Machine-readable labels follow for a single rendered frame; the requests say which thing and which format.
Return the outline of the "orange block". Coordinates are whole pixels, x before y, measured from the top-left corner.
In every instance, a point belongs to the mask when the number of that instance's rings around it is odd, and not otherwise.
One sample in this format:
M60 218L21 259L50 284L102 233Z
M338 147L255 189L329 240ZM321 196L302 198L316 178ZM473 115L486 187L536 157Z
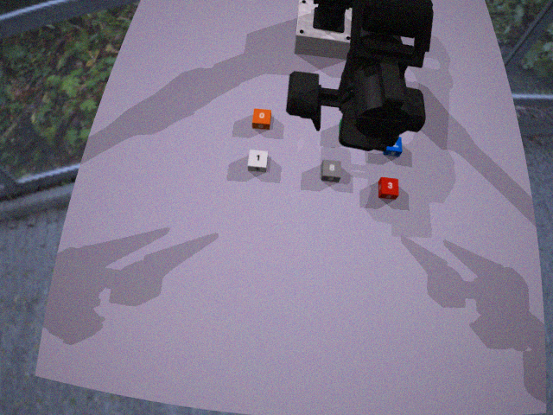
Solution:
M270 129L271 110L254 109L252 129Z

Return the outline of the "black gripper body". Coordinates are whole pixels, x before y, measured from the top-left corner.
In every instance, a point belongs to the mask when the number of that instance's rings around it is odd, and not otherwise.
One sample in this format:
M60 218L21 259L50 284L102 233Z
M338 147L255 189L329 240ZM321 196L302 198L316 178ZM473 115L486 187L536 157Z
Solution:
M338 107L344 93L353 90L353 75L347 64L341 75L339 89L319 87L317 73L292 72L289 75L289 92L286 112L289 115L313 117L319 107ZM406 87L409 98L411 123L407 131L419 132L423 128L426 115L423 94L419 89Z

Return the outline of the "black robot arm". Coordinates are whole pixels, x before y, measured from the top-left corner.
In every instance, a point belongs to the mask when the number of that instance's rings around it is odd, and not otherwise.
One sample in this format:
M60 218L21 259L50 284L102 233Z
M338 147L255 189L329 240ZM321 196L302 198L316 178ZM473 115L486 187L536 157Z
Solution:
M353 90L340 99L339 143L357 150L386 151L410 128L407 67L423 66L433 22L431 0L313 0L313 28L343 33L352 9L346 64ZM414 46L402 37L415 38Z

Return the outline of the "blue block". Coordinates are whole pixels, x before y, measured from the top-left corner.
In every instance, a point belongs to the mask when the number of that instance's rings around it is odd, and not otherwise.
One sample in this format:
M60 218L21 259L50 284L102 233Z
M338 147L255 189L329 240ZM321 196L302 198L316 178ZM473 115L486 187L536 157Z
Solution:
M383 151L384 155L400 157L402 153L402 138L399 137L396 144L392 147L387 146L386 151Z

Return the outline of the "red block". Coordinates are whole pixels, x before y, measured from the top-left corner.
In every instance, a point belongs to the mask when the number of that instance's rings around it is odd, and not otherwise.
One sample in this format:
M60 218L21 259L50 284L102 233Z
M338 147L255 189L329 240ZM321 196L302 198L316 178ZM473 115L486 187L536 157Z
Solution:
M396 178L380 177L378 181L378 197L396 200L398 196L398 180Z

